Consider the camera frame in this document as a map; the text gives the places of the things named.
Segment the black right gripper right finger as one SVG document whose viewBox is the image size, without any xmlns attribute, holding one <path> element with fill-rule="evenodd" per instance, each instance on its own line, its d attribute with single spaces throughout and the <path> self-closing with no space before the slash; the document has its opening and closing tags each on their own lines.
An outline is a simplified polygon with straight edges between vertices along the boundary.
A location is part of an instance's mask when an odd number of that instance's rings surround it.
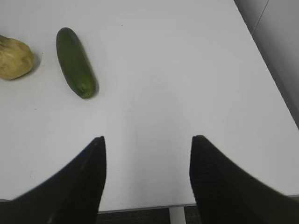
<svg viewBox="0 0 299 224">
<path fill-rule="evenodd" d="M 189 177 L 204 224 L 297 224 L 299 203 L 233 163 L 205 136 L 192 138 Z"/>
</svg>

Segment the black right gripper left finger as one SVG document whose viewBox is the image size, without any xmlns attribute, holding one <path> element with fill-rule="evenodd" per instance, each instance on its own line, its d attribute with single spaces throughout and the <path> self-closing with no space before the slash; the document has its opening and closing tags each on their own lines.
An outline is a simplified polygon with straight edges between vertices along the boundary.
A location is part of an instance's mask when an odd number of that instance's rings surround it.
<svg viewBox="0 0 299 224">
<path fill-rule="evenodd" d="M 101 136 L 51 178 L 10 202 L 1 203 L 0 222 L 94 224 L 106 176 L 106 145 Z"/>
</svg>

